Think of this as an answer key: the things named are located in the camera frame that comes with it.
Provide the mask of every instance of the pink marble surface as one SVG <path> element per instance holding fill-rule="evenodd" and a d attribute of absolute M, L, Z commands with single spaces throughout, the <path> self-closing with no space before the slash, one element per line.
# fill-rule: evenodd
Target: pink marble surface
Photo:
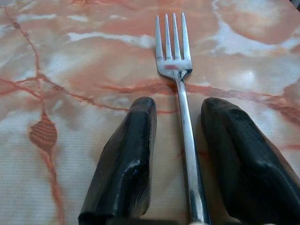
<path fill-rule="evenodd" d="M 140 96 L 157 103 L 151 205 L 187 223 L 175 86 L 157 74 L 155 16 L 184 11 L 188 100 L 215 224 L 227 220 L 200 106 L 238 104 L 300 175 L 300 14 L 288 0 L 0 1 L 0 218 L 74 225 L 105 143 Z"/>

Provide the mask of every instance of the table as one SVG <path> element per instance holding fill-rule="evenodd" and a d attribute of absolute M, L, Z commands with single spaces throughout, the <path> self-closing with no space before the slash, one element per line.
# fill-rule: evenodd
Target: table
<path fill-rule="evenodd" d="M 199 120 L 202 101 L 245 110 L 300 175 L 300 14 L 283 0 L 3 0 L 0 218 L 74 225 L 101 151 L 141 96 L 157 104 L 144 218 L 186 224 L 175 86 L 155 64 L 155 16 L 184 11 L 186 80 L 214 224 L 228 219 Z"/>

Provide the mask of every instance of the fork handle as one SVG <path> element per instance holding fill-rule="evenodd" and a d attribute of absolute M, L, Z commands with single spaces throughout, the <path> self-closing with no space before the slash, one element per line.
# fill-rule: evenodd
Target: fork handle
<path fill-rule="evenodd" d="M 210 224 L 210 216 L 206 204 L 203 180 L 194 141 L 191 118 L 189 115 L 186 88 L 183 79 L 175 80 L 178 90 L 181 125 L 184 139 L 190 216 L 192 222 L 201 221 Z"/>

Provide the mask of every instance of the fork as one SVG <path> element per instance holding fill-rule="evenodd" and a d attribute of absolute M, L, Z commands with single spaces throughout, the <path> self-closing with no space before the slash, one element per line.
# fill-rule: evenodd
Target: fork
<path fill-rule="evenodd" d="M 188 109 L 188 100 L 184 85 L 184 78 L 192 70 L 192 60 L 188 43 L 188 31 L 184 13 L 182 17 L 182 39 L 183 39 L 183 59 L 180 55 L 180 47 L 177 33 L 176 15 L 173 13 L 174 30 L 174 56 L 171 52 L 170 32 L 168 15 L 165 15 L 165 59 L 161 45 L 159 17 L 156 18 L 156 64 L 159 74 L 174 80 L 177 84 L 178 99 L 180 105 L 181 125 L 186 159 L 186 179 L 188 185 L 188 201 L 190 207 L 191 221 L 199 221 L 210 224 L 210 216 L 206 204 L 203 180 L 194 141 L 191 118 Z"/>

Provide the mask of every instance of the fork tine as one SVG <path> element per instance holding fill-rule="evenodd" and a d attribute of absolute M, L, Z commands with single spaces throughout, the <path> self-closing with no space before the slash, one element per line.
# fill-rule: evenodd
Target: fork tine
<path fill-rule="evenodd" d="M 176 14 L 175 13 L 173 13 L 173 27 L 174 27 L 175 59 L 176 60 L 181 60 L 179 41 L 178 41 L 178 32 L 177 32 L 177 23 L 176 23 Z"/>
<path fill-rule="evenodd" d="M 159 17 L 156 17 L 156 26 L 155 26 L 155 42 L 156 42 L 156 60 L 164 60 L 163 49 L 161 46 L 161 36 L 160 36 L 160 27 L 159 27 Z"/>
<path fill-rule="evenodd" d="M 172 60 L 168 14 L 165 15 L 165 54 L 167 60 Z"/>
<path fill-rule="evenodd" d="M 181 13 L 182 16 L 182 39 L 183 39 L 183 56 L 185 60 L 191 59 L 191 54 L 189 52 L 189 44 L 188 44 L 188 30 L 187 30 L 187 23 L 186 17 L 184 13 Z"/>

